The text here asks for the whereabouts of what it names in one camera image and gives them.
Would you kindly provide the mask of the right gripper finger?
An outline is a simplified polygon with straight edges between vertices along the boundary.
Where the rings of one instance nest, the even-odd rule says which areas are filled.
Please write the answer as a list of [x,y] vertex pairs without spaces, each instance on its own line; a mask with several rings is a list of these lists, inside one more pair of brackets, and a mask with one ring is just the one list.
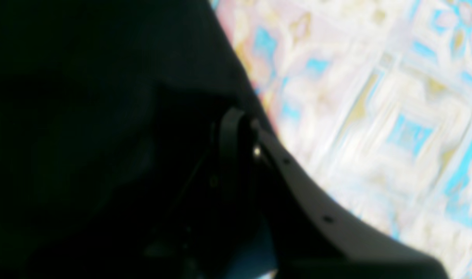
[[231,108],[217,130],[222,204],[263,214],[278,279],[446,279],[441,263],[365,224],[333,201],[256,119]]

